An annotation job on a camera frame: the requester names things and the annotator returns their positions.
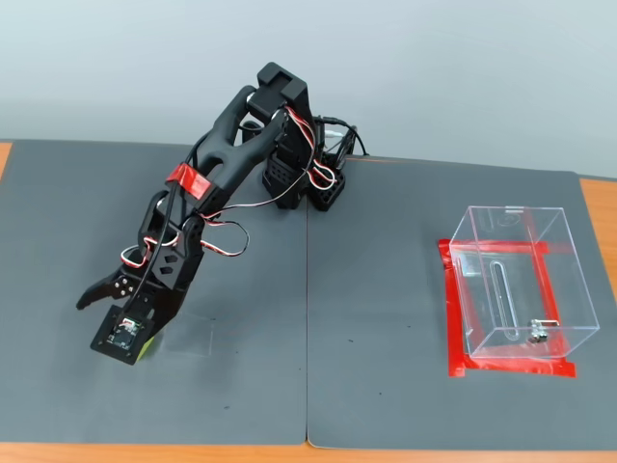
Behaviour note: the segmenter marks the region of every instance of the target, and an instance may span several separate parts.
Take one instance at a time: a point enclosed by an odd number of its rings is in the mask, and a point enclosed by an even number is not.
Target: black cable
[[[208,130],[206,133],[204,133],[201,136],[201,138],[197,142],[195,142],[195,145],[193,145],[193,147],[189,151],[189,155],[186,156],[186,159],[184,160],[184,162],[188,164],[192,158],[193,159],[193,169],[197,169],[197,150],[200,147],[200,145],[203,143],[203,141],[208,137],[209,134],[210,134],[210,131]]]
[[[354,145],[356,144],[356,135],[351,130],[347,130],[347,133],[340,139],[340,147],[338,147],[338,151],[336,152],[336,168],[339,169],[338,166],[342,167],[341,162],[344,162],[344,157],[348,154],[354,153]]]
[[[135,288],[135,292],[131,294],[130,299],[125,305],[125,307],[127,308],[131,306],[131,304],[137,298],[137,295],[140,293],[140,291],[144,287],[144,284],[146,283],[146,281],[148,280],[149,276],[152,273],[152,268],[154,268],[154,263],[156,262],[158,253],[160,253],[161,248],[163,247],[163,241],[165,240],[165,231],[167,230],[167,227],[170,225],[170,221],[172,220],[172,211],[174,210],[174,199],[175,199],[175,193],[177,191],[177,187],[178,187],[178,183],[176,181],[174,183],[174,186],[172,186],[172,189],[170,190],[170,193],[169,193],[169,200],[167,201],[167,209],[165,209],[165,218],[163,219],[163,227],[161,228],[161,234],[158,237],[158,242],[156,243],[156,247],[154,248],[154,251],[152,251],[152,255],[150,256],[150,259],[148,262],[148,267],[146,267],[146,271],[144,272],[142,279],[140,280],[139,284]]]
[[[340,140],[338,140],[336,143],[334,143],[331,147],[329,147],[327,150],[325,150],[324,152],[326,152],[327,154],[332,154],[332,150],[334,148],[336,148],[338,145],[340,145],[343,142],[343,139],[341,138]]]
[[[341,119],[337,119],[337,118],[327,118],[327,117],[316,117],[315,120],[317,122],[322,122],[322,123],[327,123],[329,125],[342,125],[343,127],[346,127],[347,130],[349,130],[351,133],[354,134],[354,136],[358,139],[358,142],[360,143],[360,148],[362,148],[362,155],[363,156],[368,156],[368,152],[366,152],[366,148],[364,147],[364,143],[362,142],[362,138],[360,137],[360,135],[358,134],[358,131],[356,130],[356,128],[353,125],[350,125],[349,123],[341,120]]]

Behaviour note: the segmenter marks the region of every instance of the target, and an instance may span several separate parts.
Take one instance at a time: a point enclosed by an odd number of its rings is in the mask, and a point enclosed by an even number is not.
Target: robotic arm
[[[323,155],[324,123],[316,124],[310,112],[307,84],[274,63],[257,80],[259,87],[240,90],[169,175],[168,189],[152,197],[138,232],[141,244],[122,253],[120,268],[79,299],[77,309],[83,310],[105,297],[128,297],[123,307],[112,305],[93,350],[130,365],[138,360],[178,313],[203,257],[204,226],[224,210],[268,203],[296,208],[305,194],[327,210],[344,188],[340,157]],[[263,126],[241,126],[249,114]],[[238,130],[243,143],[234,146]],[[272,199],[226,205],[263,161],[262,180]]]

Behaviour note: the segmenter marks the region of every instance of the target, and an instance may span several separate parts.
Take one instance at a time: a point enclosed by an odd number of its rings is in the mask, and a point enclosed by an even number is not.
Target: gray table mat
[[[306,207],[228,214],[241,258],[204,257],[134,367],[93,352],[120,265],[187,147],[17,142],[0,182],[0,441],[296,445],[306,436]],[[255,170],[232,199],[267,193]],[[208,236],[228,249],[244,236]]]
[[[308,214],[308,439],[341,449],[617,449],[617,311],[571,173],[349,162]],[[577,379],[447,375],[443,266],[468,205],[563,206],[600,331]]]

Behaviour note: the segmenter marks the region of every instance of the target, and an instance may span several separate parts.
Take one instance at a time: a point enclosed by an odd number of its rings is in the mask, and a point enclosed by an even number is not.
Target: wooden table
[[[0,143],[0,178],[11,144]],[[604,257],[613,292],[617,293],[617,182],[582,179],[582,190]],[[617,461],[617,451],[443,451],[443,450],[330,450],[308,443],[297,447],[121,446],[99,444],[0,443],[2,463],[363,463],[363,462],[497,462],[542,463]]]

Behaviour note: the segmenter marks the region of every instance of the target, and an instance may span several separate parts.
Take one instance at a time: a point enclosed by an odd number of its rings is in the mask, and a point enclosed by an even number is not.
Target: clear acrylic box
[[[564,357],[600,328],[560,207],[470,206],[450,254],[472,357]]]

